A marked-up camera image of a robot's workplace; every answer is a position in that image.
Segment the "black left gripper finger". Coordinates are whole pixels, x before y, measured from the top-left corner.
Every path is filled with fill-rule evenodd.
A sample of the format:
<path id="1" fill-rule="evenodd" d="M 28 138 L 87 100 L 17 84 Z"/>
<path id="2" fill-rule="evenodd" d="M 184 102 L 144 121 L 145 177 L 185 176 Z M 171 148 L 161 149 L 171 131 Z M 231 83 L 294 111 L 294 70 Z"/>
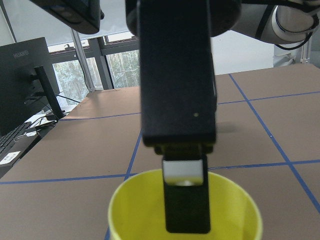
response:
<path id="1" fill-rule="evenodd" d="M 165 227 L 211 229 L 207 154 L 216 139 L 207 0 L 140 0 L 142 139 L 162 157 Z"/>

